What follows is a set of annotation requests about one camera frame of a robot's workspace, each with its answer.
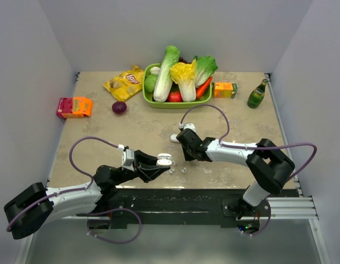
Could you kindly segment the white square charging case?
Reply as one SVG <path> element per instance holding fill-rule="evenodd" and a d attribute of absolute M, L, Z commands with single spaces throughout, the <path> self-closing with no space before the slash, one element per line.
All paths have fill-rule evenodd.
<path fill-rule="evenodd" d="M 173 161 L 172 155 L 168 153 L 160 153 L 157 155 L 157 162 L 158 166 L 171 166 Z"/>

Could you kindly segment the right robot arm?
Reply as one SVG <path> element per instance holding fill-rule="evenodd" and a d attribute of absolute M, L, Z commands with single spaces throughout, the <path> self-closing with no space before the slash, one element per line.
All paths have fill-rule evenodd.
<path fill-rule="evenodd" d="M 245 216 L 252 216 L 269 195 L 278 195 L 295 169 L 292 160 L 269 139 L 257 144 L 229 144 L 213 137 L 201 140 L 196 132 L 186 128 L 176 140 L 186 161 L 229 162 L 250 169 L 255 181 L 239 200 L 239 210 Z"/>

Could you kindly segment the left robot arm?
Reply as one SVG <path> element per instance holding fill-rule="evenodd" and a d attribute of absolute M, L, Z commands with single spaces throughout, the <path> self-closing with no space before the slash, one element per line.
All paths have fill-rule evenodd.
<path fill-rule="evenodd" d="M 167 153 L 155 157 L 140 150 L 124 150 L 120 167 L 101 165 L 88 183 L 65 188 L 31 184 L 4 206 L 7 232 L 19 240 L 64 217 L 89 213 L 101 216 L 107 212 L 107 201 L 117 193 L 117 186 L 135 178 L 153 181 L 170 170 L 172 163 Z"/>

